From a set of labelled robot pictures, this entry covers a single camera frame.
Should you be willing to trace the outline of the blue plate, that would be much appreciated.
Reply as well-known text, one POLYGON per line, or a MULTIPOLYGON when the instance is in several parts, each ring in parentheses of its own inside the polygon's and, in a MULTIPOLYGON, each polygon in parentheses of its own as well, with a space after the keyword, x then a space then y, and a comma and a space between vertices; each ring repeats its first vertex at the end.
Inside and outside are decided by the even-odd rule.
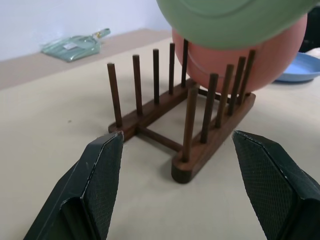
POLYGON ((320 59, 298 52, 291 64, 275 82, 302 83, 320 76, 320 59))

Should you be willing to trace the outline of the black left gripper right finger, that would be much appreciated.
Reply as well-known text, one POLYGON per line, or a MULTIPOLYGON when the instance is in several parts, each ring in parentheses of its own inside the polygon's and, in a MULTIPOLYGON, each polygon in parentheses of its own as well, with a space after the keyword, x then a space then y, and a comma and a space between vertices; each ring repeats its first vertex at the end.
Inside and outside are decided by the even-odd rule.
POLYGON ((232 135, 245 191, 267 240, 320 240, 320 184, 277 142, 232 135))

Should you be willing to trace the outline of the clear plastic bag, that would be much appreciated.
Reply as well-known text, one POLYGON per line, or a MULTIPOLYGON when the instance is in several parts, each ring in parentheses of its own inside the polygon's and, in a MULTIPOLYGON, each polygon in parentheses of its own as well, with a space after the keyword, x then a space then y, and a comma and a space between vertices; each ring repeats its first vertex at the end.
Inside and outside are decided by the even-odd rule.
POLYGON ((41 47, 41 53, 71 63, 100 53, 101 39, 111 34, 109 28, 91 35, 75 35, 54 40, 41 47))

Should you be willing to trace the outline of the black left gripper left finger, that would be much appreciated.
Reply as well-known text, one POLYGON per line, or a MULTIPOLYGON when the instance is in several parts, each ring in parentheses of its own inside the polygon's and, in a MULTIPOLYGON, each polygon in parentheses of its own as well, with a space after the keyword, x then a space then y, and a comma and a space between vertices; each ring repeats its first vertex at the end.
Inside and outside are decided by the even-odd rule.
POLYGON ((122 131, 90 142, 57 181, 23 240, 106 240, 123 145, 122 131))

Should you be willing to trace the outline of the green plate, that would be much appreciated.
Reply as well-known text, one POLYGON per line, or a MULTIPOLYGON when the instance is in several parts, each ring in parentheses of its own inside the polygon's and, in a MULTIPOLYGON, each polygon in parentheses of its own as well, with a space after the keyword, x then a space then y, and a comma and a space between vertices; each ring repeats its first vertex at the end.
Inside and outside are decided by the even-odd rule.
POLYGON ((213 49, 258 45, 297 22, 320 0, 156 0, 169 25, 213 49))

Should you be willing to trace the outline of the pink plate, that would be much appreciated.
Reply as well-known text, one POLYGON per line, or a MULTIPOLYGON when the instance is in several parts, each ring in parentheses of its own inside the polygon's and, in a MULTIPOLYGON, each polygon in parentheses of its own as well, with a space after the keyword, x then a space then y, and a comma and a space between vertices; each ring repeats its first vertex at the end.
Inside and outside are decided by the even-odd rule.
MULTIPOLYGON (((296 57, 307 27, 305 14, 295 24, 280 34, 253 46, 254 62, 247 81, 246 91, 253 92, 276 80, 296 57)), ((237 66, 239 57, 247 57, 250 48, 220 50, 188 44, 187 74, 204 88, 208 88, 210 74, 219 76, 217 92, 223 89, 228 64, 237 66)))

